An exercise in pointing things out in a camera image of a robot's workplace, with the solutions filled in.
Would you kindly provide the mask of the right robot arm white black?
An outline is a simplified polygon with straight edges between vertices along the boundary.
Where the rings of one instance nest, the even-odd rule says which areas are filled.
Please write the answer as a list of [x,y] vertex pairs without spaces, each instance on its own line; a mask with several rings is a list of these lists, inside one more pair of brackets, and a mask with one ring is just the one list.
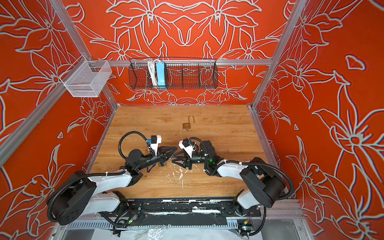
[[179,147],[181,151],[172,156],[172,163],[189,170],[193,165],[203,164],[208,176],[242,180],[248,189],[237,195],[235,204],[244,210],[254,206],[271,208],[276,201],[286,200],[295,192],[291,178],[261,158],[248,162],[227,160],[217,155],[210,141],[195,137],[180,141]]

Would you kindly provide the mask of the large brass padlock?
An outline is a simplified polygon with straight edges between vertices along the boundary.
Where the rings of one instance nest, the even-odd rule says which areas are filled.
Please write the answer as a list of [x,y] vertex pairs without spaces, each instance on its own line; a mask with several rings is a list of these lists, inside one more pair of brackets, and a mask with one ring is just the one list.
[[188,132],[191,129],[192,127],[191,119],[193,120],[193,123],[195,123],[195,117],[192,115],[188,116],[188,122],[182,124],[183,130]]

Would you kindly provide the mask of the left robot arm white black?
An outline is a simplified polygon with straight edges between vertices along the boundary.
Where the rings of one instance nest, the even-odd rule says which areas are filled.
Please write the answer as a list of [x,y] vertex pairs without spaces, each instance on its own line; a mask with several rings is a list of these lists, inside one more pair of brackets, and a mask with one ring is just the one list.
[[[124,155],[122,143],[130,135],[144,139],[149,151],[147,155],[139,149]],[[125,160],[124,165],[116,172],[73,173],[47,198],[48,219],[65,226],[79,217],[98,213],[114,227],[121,228],[123,224],[119,220],[113,221],[110,215],[124,216],[130,212],[130,205],[118,189],[135,185],[143,177],[143,169],[150,172],[157,164],[165,165],[178,148],[161,146],[161,142],[160,135],[148,139],[137,131],[124,134],[118,143],[119,154]]]

